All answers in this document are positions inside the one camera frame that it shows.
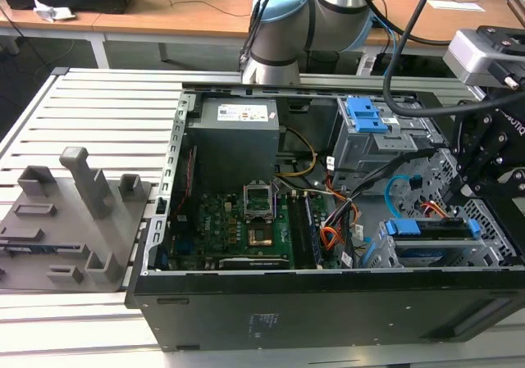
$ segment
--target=black cable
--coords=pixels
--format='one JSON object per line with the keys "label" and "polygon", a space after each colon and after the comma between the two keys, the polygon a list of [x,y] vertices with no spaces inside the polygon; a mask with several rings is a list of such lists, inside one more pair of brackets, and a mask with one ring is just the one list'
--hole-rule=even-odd
{"label": "black cable", "polygon": [[[374,5],[374,2],[372,2],[372,0],[364,0],[364,1],[367,3],[368,7],[370,7],[372,12],[377,17],[379,17],[379,19],[382,20],[386,24],[386,26],[388,26],[391,30],[401,35],[403,35],[407,31],[408,26],[407,26],[407,29],[402,30],[400,27],[396,26],[391,21],[387,20],[386,17],[381,14],[379,9],[377,9],[376,5]],[[411,35],[410,33],[409,33],[409,39],[417,43],[427,44],[429,46],[448,46],[450,44],[449,41],[429,40],[429,39],[419,38],[418,36]]]}
{"label": "black cable", "polygon": [[258,28],[261,24],[261,19],[263,18],[264,11],[266,10],[266,5],[268,4],[269,1],[270,0],[264,0],[262,1],[262,5],[260,5],[261,0],[257,0],[255,5],[253,6],[253,12],[252,12],[252,17],[250,19],[248,37],[244,41],[243,47],[240,49],[241,56],[247,57],[248,53],[252,49],[253,41],[255,40],[255,35],[257,34]]}
{"label": "black cable", "polygon": [[328,219],[326,219],[326,225],[336,225],[337,221],[352,208],[353,200],[362,191],[370,189],[377,181],[391,176],[407,161],[412,161],[414,159],[420,159],[423,157],[432,157],[438,151],[438,149],[439,148],[426,148],[420,149],[416,152],[406,152],[392,159],[391,161],[388,161],[386,164],[377,167],[375,170],[370,171],[359,181],[354,189],[352,189],[349,194],[349,200],[347,200],[342,206],[334,211],[332,215],[328,216]]}
{"label": "black cable", "polygon": [[[381,2],[383,2],[383,6],[385,7],[385,18],[388,20],[388,7],[386,7],[386,1],[385,0],[380,0]],[[388,47],[390,46],[390,34],[388,33],[388,29],[381,26],[383,28],[383,30],[385,31],[386,33],[386,46],[385,48],[382,49],[382,51],[379,53],[380,55],[381,54],[385,54],[386,50],[388,49]]]}
{"label": "black cable", "polygon": [[21,33],[21,31],[18,29],[18,27],[15,25],[13,21],[11,21],[11,18],[6,14],[6,12],[3,10],[2,6],[0,6],[0,11],[2,12],[3,16],[6,17],[6,19],[9,21],[9,24],[18,32],[18,34],[27,42],[27,45],[31,47],[34,54],[38,57],[38,59],[48,68],[48,70],[51,72],[51,68],[46,63],[46,61],[42,58],[42,56],[39,54],[38,51],[36,51],[36,48],[33,47],[33,44],[31,44],[30,40],[25,37],[24,34]]}
{"label": "black cable", "polygon": [[395,114],[399,116],[411,116],[411,117],[418,117],[418,118],[432,117],[432,116],[454,116],[458,114],[468,114],[470,112],[478,112],[478,111],[487,110],[491,108],[506,107],[506,106],[510,106],[511,104],[515,102],[522,102],[523,100],[525,100],[525,92],[521,92],[521,93],[515,93],[512,95],[506,96],[504,98],[486,100],[483,102],[477,102],[477,103],[468,104],[464,106],[452,106],[452,107],[431,108],[431,109],[424,109],[424,108],[409,109],[409,108],[405,108],[405,107],[398,105],[397,102],[392,97],[392,92],[390,89],[390,86],[392,83],[392,76],[394,74],[395,67],[399,63],[399,60],[401,59],[401,53],[403,51],[404,45],[407,43],[407,40],[409,39],[410,32],[415,26],[416,21],[421,15],[421,11],[425,7],[426,3],[427,3],[427,0],[419,0],[418,5],[416,6],[416,10],[412,14],[412,17],[410,17],[410,21],[407,24],[407,29],[405,30],[403,36],[401,36],[401,40],[399,41],[397,50],[392,55],[392,59],[390,61],[390,64],[388,65],[388,69],[386,70],[385,79],[383,80],[383,97],[385,98],[385,103]]}

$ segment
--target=power cable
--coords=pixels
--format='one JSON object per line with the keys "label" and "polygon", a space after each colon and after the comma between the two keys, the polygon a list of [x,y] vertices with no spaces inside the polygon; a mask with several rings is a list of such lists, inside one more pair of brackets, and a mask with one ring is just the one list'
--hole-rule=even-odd
{"label": "power cable", "polygon": [[398,105],[397,102],[394,100],[390,89],[390,86],[392,84],[392,76],[394,74],[395,67],[401,58],[401,53],[403,51],[404,45],[407,43],[407,40],[410,37],[410,32],[412,31],[413,27],[418,21],[418,18],[421,15],[421,12],[425,7],[426,3],[427,0],[419,0],[418,5],[416,6],[416,10],[412,14],[412,17],[410,17],[409,23],[407,24],[407,28],[404,31],[403,36],[401,36],[399,46],[396,52],[392,55],[392,60],[388,65],[385,80],[383,81],[383,97],[385,98],[385,103],[395,114],[399,116],[411,116],[418,118],[433,116],[454,116],[458,114],[467,114],[471,112],[488,110],[491,108],[505,107],[515,102],[522,102],[523,100],[525,100],[525,92],[522,92],[515,93],[504,98],[487,100],[483,102],[467,104],[464,106],[452,106],[432,109],[409,109]]}

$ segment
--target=wooden desk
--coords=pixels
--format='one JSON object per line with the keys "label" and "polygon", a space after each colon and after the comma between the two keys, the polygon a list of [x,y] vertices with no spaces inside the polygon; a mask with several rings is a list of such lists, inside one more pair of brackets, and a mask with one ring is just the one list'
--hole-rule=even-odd
{"label": "wooden desk", "polygon": [[[91,42],[98,67],[108,68],[105,41],[136,41],[159,43],[161,59],[166,60],[166,43],[241,45],[248,33],[249,14],[253,0],[133,0],[124,15],[81,12],[78,18],[48,23],[32,11],[11,11],[11,19],[27,36],[87,39]],[[385,0],[388,18],[404,28],[418,0]],[[226,14],[218,9],[231,13]],[[506,7],[505,0],[468,0],[484,8],[479,11],[447,11],[426,6],[414,34],[426,39],[452,39],[460,28],[498,25],[519,28],[518,21]],[[376,1],[380,10],[382,3]],[[5,18],[0,17],[0,35],[17,35]],[[384,30],[372,29],[363,52],[359,74],[369,74],[373,61],[386,45]],[[404,53],[443,55],[445,48],[408,42]]]}
{"label": "wooden desk", "polygon": [[[232,16],[201,2],[209,3]],[[253,0],[133,0],[125,15],[102,14],[95,31],[244,38]]]}

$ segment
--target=yellow wire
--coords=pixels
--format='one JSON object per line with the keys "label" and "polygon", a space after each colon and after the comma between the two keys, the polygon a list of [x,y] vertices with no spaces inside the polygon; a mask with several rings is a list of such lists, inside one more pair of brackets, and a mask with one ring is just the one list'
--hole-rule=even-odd
{"label": "yellow wire", "polygon": [[313,149],[312,144],[310,144],[308,140],[301,133],[299,133],[297,130],[292,129],[292,128],[286,128],[286,130],[290,130],[294,132],[295,134],[297,134],[306,143],[306,145],[308,145],[308,148],[310,148],[310,152],[312,153],[312,163],[310,163],[310,166],[308,166],[306,170],[295,171],[293,173],[276,173],[276,176],[277,177],[300,177],[301,175],[305,175],[309,173],[311,170],[313,170],[313,167],[315,167],[315,163],[317,161],[317,154],[315,153],[315,150]]}

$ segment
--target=cable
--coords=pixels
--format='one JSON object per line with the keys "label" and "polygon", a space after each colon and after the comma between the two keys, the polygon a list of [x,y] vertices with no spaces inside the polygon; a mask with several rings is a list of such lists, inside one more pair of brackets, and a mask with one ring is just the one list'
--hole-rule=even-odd
{"label": "cable", "polygon": [[180,209],[182,208],[182,205],[185,203],[186,198],[188,197],[188,194],[189,194],[189,187],[191,186],[191,178],[190,178],[190,175],[189,175],[189,169],[191,168],[191,159],[193,157],[193,154],[194,154],[194,150],[192,148],[192,149],[189,150],[188,167],[186,168],[186,190],[184,192],[184,197],[182,198],[182,200],[180,200],[179,206],[177,207],[175,213],[173,214],[174,218],[179,213]]}
{"label": "cable", "polygon": [[326,225],[335,225],[337,221],[351,208],[353,200],[366,189],[371,188],[377,181],[392,175],[401,165],[407,161],[423,157],[432,157],[439,148],[420,149],[416,152],[406,152],[398,157],[388,161],[386,164],[377,167],[365,175],[359,183],[352,189],[346,202],[334,212],[332,212],[325,221]]}
{"label": "cable", "polygon": [[525,7],[519,0],[507,0],[507,6],[514,16],[518,19],[519,23],[525,27]]}
{"label": "cable", "polygon": [[[385,7],[385,18],[388,20],[388,7],[386,7],[386,1],[385,0],[380,0],[380,1],[383,2],[383,6]],[[385,48],[383,48],[380,54],[385,54],[386,50],[388,49],[388,46],[390,46],[390,34],[392,33],[392,31],[390,28],[385,28],[385,23],[381,22],[381,25],[383,26],[383,29],[385,30],[385,33],[386,33],[386,46]]]}
{"label": "cable", "polygon": [[[385,24],[388,25],[388,27],[393,30],[394,32],[396,32],[397,34],[401,34],[403,35],[405,32],[407,32],[407,30],[402,30],[399,26],[396,26],[395,24],[392,23],[392,21],[390,20],[387,20],[385,16],[383,16],[381,14],[381,12],[379,11],[379,9],[377,9],[376,5],[374,5],[374,3],[372,2],[372,0],[364,0],[366,2],[366,4],[368,5],[368,7],[370,7],[370,10],[372,10],[372,12],[378,16]],[[419,38],[418,36],[414,36],[414,35],[411,35],[410,34],[410,31],[409,31],[409,39],[414,41],[414,42],[417,42],[417,43],[421,43],[421,44],[427,44],[429,46],[448,46],[450,44],[449,41],[443,41],[443,40],[429,40],[429,39],[424,39],[424,38]]]}
{"label": "cable", "polygon": [[286,127],[286,130],[289,130],[293,134],[295,134],[303,143],[305,143],[308,148],[310,149],[310,152],[312,153],[312,161],[310,162],[310,166],[308,166],[307,169],[302,171],[295,171],[293,173],[276,173],[276,176],[278,177],[300,177],[301,175],[307,175],[309,174],[313,168],[315,167],[315,164],[317,162],[317,154],[315,153],[315,150],[312,147],[312,144],[308,142],[308,140],[297,130]]}
{"label": "cable", "polygon": [[173,2],[172,0],[167,0],[167,1],[170,3],[171,7],[173,7],[175,5],[178,5],[179,3],[202,3],[204,5],[207,5],[207,6],[210,6],[210,7],[214,8],[215,10],[220,11],[221,13],[227,14],[229,16],[233,16],[233,17],[246,17],[246,16],[249,16],[249,14],[230,13],[228,11],[222,10],[220,7],[214,6],[211,3],[208,3],[208,2],[205,2],[205,1],[179,1],[179,2]]}
{"label": "cable", "polygon": [[505,107],[511,105],[512,103],[518,103],[525,100],[525,92],[522,92],[508,95],[504,98],[486,100],[483,102],[468,104],[464,106],[451,106],[432,109],[408,109],[398,105],[392,97],[392,92],[390,89],[392,83],[392,76],[394,74],[394,68],[401,58],[401,53],[403,51],[404,45],[407,43],[410,32],[416,24],[416,21],[418,20],[422,9],[425,7],[425,3],[427,3],[427,0],[420,0],[418,5],[416,6],[416,10],[412,14],[412,17],[410,17],[410,21],[407,24],[407,29],[405,30],[403,36],[401,36],[401,40],[399,42],[397,51],[392,55],[392,60],[390,61],[385,79],[383,81],[383,97],[385,98],[385,103],[395,114],[399,116],[411,116],[418,118],[431,116],[453,116],[458,114],[467,114],[470,112],[479,112],[491,108]]}
{"label": "cable", "polygon": [[448,218],[449,216],[446,214],[445,211],[443,211],[443,209],[438,206],[436,203],[434,202],[424,202],[421,204],[421,208],[425,208],[425,211],[423,212],[423,214],[427,211],[427,209],[432,209],[437,215],[441,216],[442,218]]}
{"label": "cable", "polygon": [[282,178],[282,177],[276,177],[276,179],[280,180],[280,182],[283,183],[283,185],[287,186],[288,188],[292,189],[292,190],[301,190],[301,191],[304,191],[304,192],[315,192],[315,193],[320,193],[320,194],[328,194],[328,195],[333,195],[334,193],[332,192],[327,192],[325,190],[320,190],[320,189],[305,189],[305,188],[301,188],[295,184],[292,184],[290,181]]}
{"label": "cable", "polygon": [[395,216],[396,218],[400,218],[401,214],[399,213],[399,211],[397,211],[397,209],[394,206],[394,203],[390,199],[390,188],[392,187],[392,184],[398,179],[404,179],[405,181],[410,181],[410,177],[407,176],[407,175],[394,175],[392,178],[390,178],[390,180],[388,181],[388,184],[386,184],[386,188],[385,188],[385,203],[386,203],[386,206],[388,207],[388,210],[390,211],[390,213],[393,216]]}
{"label": "cable", "polygon": [[13,27],[13,29],[18,32],[18,34],[27,42],[27,45],[31,47],[34,54],[38,57],[38,59],[48,68],[49,72],[51,72],[51,68],[48,66],[46,61],[42,58],[42,56],[39,54],[38,51],[36,51],[36,48],[33,47],[33,44],[31,44],[30,40],[25,37],[24,34],[18,29],[18,27],[15,25],[15,23],[9,18],[9,16],[6,14],[6,12],[3,10],[2,6],[0,6],[0,11],[2,12],[3,16],[6,17],[6,20],[9,21],[9,24]]}
{"label": "cable", "polygon": [[[385,24],[383,21],[381,21],[379,18],[377,18],[377,20],[379,21],[379,23],[380,23],[381,25],[383,25],[383,27],[385,28],[385,30],[388,31],[388,33],[390,34],[390,36],[392,36],[392,40],[393,40],[393,43],[394,43],[394,47],[393,47],[393,49],[392,49],[392,54],[394,54],[394,53],[395,53],[395,47],[396,47],[396,44],[395,44],[395,35],[392,33],[392,30],[391,30],[388,26],[386,26],[386,24]],[[383,73],[383,75],[386,75],[386,71],[387,71],[387,70],[388,70],[388,66],[386,67],[385,72]]]}
{"label": "cable", "polygon": [[244,41],[243,47],[240,49],[240,67],[243,63],[243,60],[247,59],[249,52],[252,49],[253,41],[255,40],[255,35],[261,24],[261,19],[263,18],[264,11],[266,10],[266,5],[270,0],[257,0],[255,5],[253,5],[252,16],[249,23],[249,32],[246,40]]}
{"label": "cable", "polygon": [[[53,58],[51,61],[48,62],[48,65],[52,65],[54,62],[62,59],[63,57],[66,57],[67,55],[69,55],[69,53],[71,51],[73,51],[73,48],[75,47],[75,40],[71,40],[71,46],[68,48],[68,50],[66,52],[64,52],[62,55],[59,55],[58,57],[55,57]],[[37,76],[38,76],[38,73],[39,71],[41,71],[43,68],[43,65],[41,67],[39,67],[37,70],[34,71],[33,73],[33,81],[36,83],[36,79],[37,79]]]}

